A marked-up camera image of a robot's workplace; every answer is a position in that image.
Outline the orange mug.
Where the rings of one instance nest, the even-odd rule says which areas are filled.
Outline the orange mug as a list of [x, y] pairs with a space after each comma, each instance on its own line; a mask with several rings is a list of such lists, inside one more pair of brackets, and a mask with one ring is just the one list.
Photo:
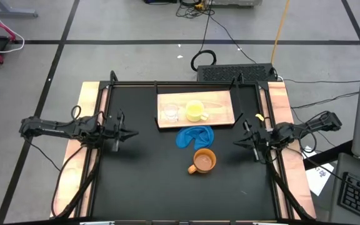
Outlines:
[[208, 173], [216, 165], [216, 155], [214, 152], [207, 148], [199, 149], [195, 152], [193, 163], [188, 167], [189, 174], [193, 173]]

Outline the grey equipment box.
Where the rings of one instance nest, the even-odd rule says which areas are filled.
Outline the grey equipment box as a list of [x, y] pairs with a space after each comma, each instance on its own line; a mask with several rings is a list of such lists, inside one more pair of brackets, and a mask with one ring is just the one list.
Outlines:
[[260, 6], [263, 0], [211, 0], [213, 6], [242, 6], [254, 7]]

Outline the black table frame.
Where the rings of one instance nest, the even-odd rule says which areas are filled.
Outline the black table frame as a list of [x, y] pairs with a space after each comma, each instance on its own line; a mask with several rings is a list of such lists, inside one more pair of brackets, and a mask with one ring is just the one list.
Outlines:
[[164, 224], [269, 221], [293, 216], [288, 200], [271, 177], [269, 165], [233, 142], [243, 138], [243, 121], [263, 127], [254, 116], [263, 100], [254, 82], [241, 84], [244, 115], [233, 126], [216, 126], [212, 171], [189, 174], [194, 148], [176, 146], [177, 129], [158, 129], [154, 81], [103, 81], [106, 118], [125, 115], [137, 136], [119, 144], [118, 152], [101, 151], [92, 186], [89, 215], [116, 224]]

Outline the clear plastic cup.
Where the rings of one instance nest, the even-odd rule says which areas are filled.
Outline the clear plastic cup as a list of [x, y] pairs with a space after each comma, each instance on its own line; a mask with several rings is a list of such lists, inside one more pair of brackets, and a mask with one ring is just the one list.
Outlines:
[[163, 111], [168, 122], [175, 123], [178, 121], [178, 107], [175, 104], [165, 105]]

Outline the wooden table side panel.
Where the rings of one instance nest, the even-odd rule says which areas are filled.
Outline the wooden table side panel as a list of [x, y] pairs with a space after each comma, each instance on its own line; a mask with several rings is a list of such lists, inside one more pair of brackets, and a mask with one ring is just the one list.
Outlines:
[[[263, 113], [267, 117], [273, 117], [272, 121], [266, 120], [266, 126], [269, 127], [272, 123], [293, 123], [294, 119], [285, 84], [269, 82], [267, 85], [268, 90], [260, 90]], [[298, 203], [311, 217], [316, 218], [303, 157], [298, 151], [299, 143], [296, 141], [281, 152], [274, 166], [281, 176], [286, 178], [287, 186]]]
[[[77, 105], [81, 107], [81, 116], [92, 116], [105, 109], [108, 90], [99, 89], [98, 82], [84, 82]], [[64, 155], [64, 168], [58, 176], [57, 188], [52, 198], [51, 214], [58, 215], [70, 203], [87, 175], [90, 174], [97, 149], [82, 148], [80, 142], [69, 140]]]

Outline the yellow plastic cup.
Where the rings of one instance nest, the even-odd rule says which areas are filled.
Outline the yellow plastic cup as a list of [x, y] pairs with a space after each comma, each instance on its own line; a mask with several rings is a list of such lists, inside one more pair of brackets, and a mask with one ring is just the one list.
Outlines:
[[196, 123], [207, 121], [209, 114], [205, 112], [204, 104], [201, 101], [192, 100], [186, 104], [186, 118], [188, 121]]

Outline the grey metal stand leg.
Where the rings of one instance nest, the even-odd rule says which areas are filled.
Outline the grey metal stand leg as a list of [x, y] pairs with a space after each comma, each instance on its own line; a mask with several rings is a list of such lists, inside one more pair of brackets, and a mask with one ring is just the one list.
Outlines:
[[6, 0], [0, 0], [0, 16], [20, 16], [20, 17], [34, 17], [37, 18], [39, 16], [38, 12], [35, 9], [27, 9], [27, 8], [14, 8], [11, 7]]

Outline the black metal bar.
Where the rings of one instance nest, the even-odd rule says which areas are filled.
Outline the black metal bar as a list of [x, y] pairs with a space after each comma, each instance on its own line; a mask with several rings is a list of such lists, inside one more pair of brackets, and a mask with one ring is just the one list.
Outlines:
[[350, 140], [322, 153], [307, 157], [303, 160], [305, 170], [307, 171], [317, 166], [336, 161], [338, 159], [338, 155], [341, 153], [353, 156], [352, 146], [353, 141]]

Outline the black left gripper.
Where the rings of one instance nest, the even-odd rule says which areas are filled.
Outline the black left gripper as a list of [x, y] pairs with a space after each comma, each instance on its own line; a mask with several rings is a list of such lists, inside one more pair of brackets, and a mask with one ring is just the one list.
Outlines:
[[[117, 134], [114, 137], [105, 136], [103, 151], [106, 152], [118, 152], [119, 151], [119, 142], [121, 137], [121, 126], [124, 121], [124, 114], [122, 111], [117, 112], [116, 119], [112, 119], [111, 117], [107, 121], [114, 121], [116, 123]], [[126, 135], [122, 135], [122, 140], [127, 140], [131, 137], [137, 136], [139, 134], [138, 131], [122, 128], [122, 132]]]

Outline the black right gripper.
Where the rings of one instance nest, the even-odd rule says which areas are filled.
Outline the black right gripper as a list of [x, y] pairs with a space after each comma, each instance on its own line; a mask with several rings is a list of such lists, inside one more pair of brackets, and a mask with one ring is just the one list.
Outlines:
[[267, 161], [271, 154], [270, 133], [264, 128], [255, 128], [246, 119], [244, 121], [245, 138], [233, 143], [244, 149], [251, 149], [255, 161]]

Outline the blue cloth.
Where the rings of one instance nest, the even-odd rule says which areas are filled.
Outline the blue cloth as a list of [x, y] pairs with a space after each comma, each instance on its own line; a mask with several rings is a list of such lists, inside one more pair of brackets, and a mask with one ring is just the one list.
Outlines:
[[194, 141], [194, 150], [208, 148], [214, 142], [214, 131], [211, 126], [191, 126], [180, 129], [176, 136], [176, 146], [186, 148]]

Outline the black mesh computer case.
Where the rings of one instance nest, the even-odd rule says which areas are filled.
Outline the black mesh computer case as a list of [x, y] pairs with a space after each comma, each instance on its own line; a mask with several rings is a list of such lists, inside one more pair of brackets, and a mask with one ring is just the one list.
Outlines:
[[273, 65], [264, 64], [223, 64], [199, 66], [197, 80], [206, 82], [230, 82], [233, 77], [244, 83], [253, 81], [277, 81]]

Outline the wooden cutting board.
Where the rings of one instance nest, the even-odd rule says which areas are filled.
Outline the wooden cutting board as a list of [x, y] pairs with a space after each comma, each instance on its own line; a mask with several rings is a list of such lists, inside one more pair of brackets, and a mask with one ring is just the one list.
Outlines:
[[[191, 122], [186, 118], [186, 104], [198, 100], [204, 104], [209, 114], [207, 121]], [[175, 104], [178, 107], [178, 121], [168, 122], [164, 106]], [[229, 91], [179, 92], [157, 95], [157, 125], [160, 128], [182, 128], [189, 126], [232, 125], [235, 122], [233, 104]]]

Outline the white paper sheet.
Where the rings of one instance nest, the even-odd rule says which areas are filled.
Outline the white paper sheet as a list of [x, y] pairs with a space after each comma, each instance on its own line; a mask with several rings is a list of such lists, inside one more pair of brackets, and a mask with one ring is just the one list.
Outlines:
[[306, 170], [306, 176], [310, 191], [316, 196], [319, 196], [321, 191], [325, 187], [327, 181], [331, 177], [330, 172], [333, 171], [334, 166], [329, 163]]

